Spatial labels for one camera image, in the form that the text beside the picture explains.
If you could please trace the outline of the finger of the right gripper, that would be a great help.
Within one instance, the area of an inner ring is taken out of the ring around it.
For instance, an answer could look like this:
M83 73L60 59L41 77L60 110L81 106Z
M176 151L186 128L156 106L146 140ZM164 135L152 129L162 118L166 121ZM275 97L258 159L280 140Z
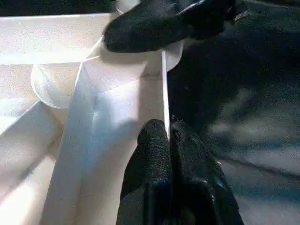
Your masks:
M236 16L234 0L143 0L111 21L106 48L115 53L156 51L186 38L208 39Z

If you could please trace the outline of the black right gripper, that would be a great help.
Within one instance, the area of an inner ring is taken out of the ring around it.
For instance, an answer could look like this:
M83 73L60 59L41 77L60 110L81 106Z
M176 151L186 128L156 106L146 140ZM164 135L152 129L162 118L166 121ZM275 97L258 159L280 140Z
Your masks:
M230 7L227 10L226 20L235 23L238 19L243 18L248 13L248 5L243 0L230 0Z

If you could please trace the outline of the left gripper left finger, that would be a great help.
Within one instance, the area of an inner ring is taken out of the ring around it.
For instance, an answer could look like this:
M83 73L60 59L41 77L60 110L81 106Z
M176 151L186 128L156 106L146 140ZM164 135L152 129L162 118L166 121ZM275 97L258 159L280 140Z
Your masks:
M118 225L169 225L172 222L173 170L164 122L147 121L125 172Z

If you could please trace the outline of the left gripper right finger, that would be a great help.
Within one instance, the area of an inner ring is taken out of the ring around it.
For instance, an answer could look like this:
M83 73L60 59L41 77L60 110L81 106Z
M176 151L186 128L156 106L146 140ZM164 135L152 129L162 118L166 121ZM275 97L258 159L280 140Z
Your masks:
M184 121L171 125L174 209L179 225L242 225L220 163Z

